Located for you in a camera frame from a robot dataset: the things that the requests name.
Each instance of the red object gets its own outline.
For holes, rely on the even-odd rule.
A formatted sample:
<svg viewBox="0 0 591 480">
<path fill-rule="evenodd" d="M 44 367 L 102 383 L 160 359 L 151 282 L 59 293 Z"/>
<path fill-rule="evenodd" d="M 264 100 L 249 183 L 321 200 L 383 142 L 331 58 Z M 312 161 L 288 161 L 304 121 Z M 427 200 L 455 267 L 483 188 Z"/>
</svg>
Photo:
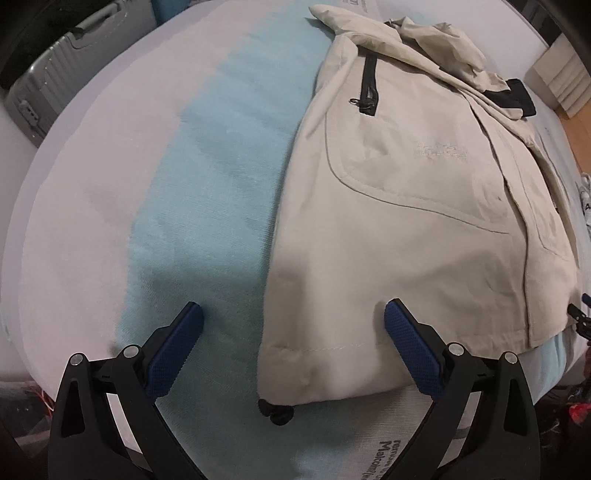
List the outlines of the red object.
<svg viewBox="0 0 591 480">
<path fill-rule="evenodd" d="M 577 425 L 581 425 L 591 410 L 591 403 L 576 403 L 569 407 L 569 416 Z"/>
</svg>

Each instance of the beige jacket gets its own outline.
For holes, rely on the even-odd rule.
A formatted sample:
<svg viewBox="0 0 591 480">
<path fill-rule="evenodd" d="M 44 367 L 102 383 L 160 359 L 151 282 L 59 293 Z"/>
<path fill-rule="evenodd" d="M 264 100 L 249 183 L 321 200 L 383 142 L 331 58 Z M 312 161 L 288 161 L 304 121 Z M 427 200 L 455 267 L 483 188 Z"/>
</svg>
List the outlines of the beige jacket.
<svg viewBox="0 0 591 480">
<path fill-rule="evenodd" d="M 563 330 L 579 296 L 564 187 L 520 111 L 474 87 L 497 77 L 461 67 L 465 80 L 474 72 L 467 82 L 432 60 L 437 42 L 443 59 L 476 47 L 448 32 L 429 44 L 430 59 L 385 24 L 310 11 L 337 36 L 278 212 L 261 398 L 294 405 L 409 384 L 384 329 L 394 297 L 479 356 L 521 353 Z M 358 46 L 381 54 L 375 116 L 350 102 L 365 62 Z"/>
</svg>

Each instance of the zipper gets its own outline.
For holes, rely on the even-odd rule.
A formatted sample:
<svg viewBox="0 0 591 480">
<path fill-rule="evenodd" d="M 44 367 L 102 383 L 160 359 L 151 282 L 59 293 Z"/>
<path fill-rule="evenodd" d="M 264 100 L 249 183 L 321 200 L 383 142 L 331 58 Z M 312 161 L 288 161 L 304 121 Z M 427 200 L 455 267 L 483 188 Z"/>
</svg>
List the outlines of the zipper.
<svg viewBox="0 0 591 480">
<path fill-rule="evenodd" d="M 375 86 L 375 67 L 378 64 L 378 54 L 367 52 L 363 76 L 361 78 L 361 94 L 359 98 L 352 98 L 349 103 L 359 107 L 359 113 L 375 116 L 378 107 L 378 89 Z"/>
</svg>

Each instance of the zipper pull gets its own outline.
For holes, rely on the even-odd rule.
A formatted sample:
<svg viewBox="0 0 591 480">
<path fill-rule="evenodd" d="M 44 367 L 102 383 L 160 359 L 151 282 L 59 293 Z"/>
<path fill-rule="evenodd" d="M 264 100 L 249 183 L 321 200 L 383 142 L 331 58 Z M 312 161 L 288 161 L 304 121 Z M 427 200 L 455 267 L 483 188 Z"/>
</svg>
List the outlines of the zipper pull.
<svg viewBox="0 0 591 480">
<path fill-rule="evenodd" d="M 375 102 L 370 99 L 361 101 L 358 98 L 351 98 L 351 99 L 349 99 L 349 103 L 351 105 L 358 106 L 360 110 L 365 109 L 365 108 L 373 108 L 375 106 Z"/>
</svg>

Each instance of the bed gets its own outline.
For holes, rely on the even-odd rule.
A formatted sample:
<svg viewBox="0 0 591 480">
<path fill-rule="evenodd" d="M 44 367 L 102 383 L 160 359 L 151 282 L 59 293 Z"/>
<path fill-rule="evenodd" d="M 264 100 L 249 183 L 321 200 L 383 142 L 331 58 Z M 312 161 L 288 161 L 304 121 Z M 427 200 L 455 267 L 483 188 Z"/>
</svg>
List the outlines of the bed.
<svg viewBox="0 0 591 480">
<path fill-rule="evenodd" d="M 307 13 L 314 3 L 210 0 L 143 38 L 60 115 L 8 232 L 2 319 L 29 372 L 52 396 L 73 353 L 110 357 L 142 344 L 186 301 L 204 307 L 203 337 L 158 407 L 210 478 L 359 478 L 380 442 L 402 450 L 430 404 L 408 387 L 299 407 L 285 429 L 256 410 L 275 205 L 332 41 Z M 363 5 L 384 18 L 456 24 L 505 77 L 523 78 L 545 49 L 501 0 Z M 511 38 L 501 38 L 490 18 Z M 569 193 L 589 291 L 591 245 L 577 168 L 558 117 L 533 98 L 539 143 Z M 568 328 L 522 355 L 534 400 L 584 349 Z M 114 410 L 124 441 L 137 447 Z"/>
</svg>

